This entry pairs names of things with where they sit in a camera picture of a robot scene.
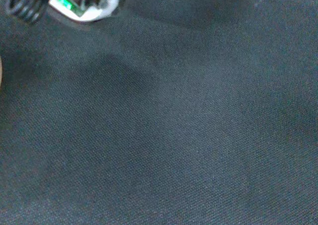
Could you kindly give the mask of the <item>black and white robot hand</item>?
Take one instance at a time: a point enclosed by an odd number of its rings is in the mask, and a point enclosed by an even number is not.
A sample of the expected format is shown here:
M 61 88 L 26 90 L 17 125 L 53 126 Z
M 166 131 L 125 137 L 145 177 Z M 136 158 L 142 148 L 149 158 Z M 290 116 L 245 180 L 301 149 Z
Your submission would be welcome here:
M 5 10 L 25 23 L 37 22 L 48 7 L 75 22 L 94 22 L 114 16 L 125 0 L 7 0 Z

